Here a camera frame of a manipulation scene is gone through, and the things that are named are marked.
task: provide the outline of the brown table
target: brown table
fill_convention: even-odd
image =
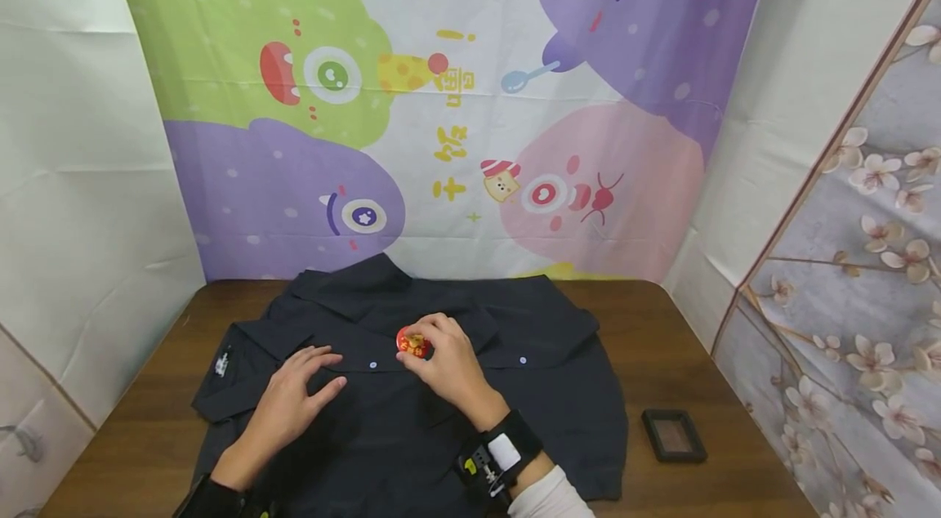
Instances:
[[[170,516],[185,496],[205,424],[190,407],[222,334],[252,319],[284,282],[200,289],[45,506],[44,518]],[[624,497],[598,516],[817,518],[669,296],[640,282],[558,282],[600,321],[631,431]],[[657,463],[644,408],[686,408],[710,457]]]

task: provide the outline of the red badge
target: red badge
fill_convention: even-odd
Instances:
[[[402,328],[398,336],[395,337],[395,344],[398,346],[399,351],[408,352],[409,355],[414,355],[420,359],[425,358],[428,355],[428,341],[421,334],[406,337],[406,330],[408,330],[408,326]]]

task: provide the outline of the spoon illustration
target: spoon illustration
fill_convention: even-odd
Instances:
[[[526,71],[510,71],[507,74],[504,74],[503,78],[500,80],[500,86],[504,92],[508,93],[518,93],[524,90],[527,83],[534,78],[540,76],[540,74],[549,73],[550,71],[555,70],[559,65],[562,65],[558,60],[553,60],[549,65],[543,65],[537,68],[530,73]]]

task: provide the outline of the dark navy shirt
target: dark navy shirt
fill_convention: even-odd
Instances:
[[[256,493],[283,516],[484,515],[488,500],[451,469],[470,423],[396,361],[396,333],[434,312],[457,319],[491,386],[519,409],[585,499],[618,499],[627,417],[598,321],[546,277],[413,279],[378,254],[333,273],[305,271],[262,318],[230,326],[193,407],[211,422],[196,474],[245,430],[271,374],[293,352],[330,345],[341,394],[274,458]]]

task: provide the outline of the cartoon eye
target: cartoon eye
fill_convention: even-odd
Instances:
[[[569,196],[565,182],[555,175],[532,179],[524,190],[524,208],[533,214],[545,214],[562,207]]]
[[[315,96],[329,104],[353,101],[363,86],[363,74],[353,57],[336,47],[315,48],[304,59],[304,79]]]
[[[355,199],[343,206],[343,223],[357,234],[376,234],[386,227],[386,210],[371,199]]]

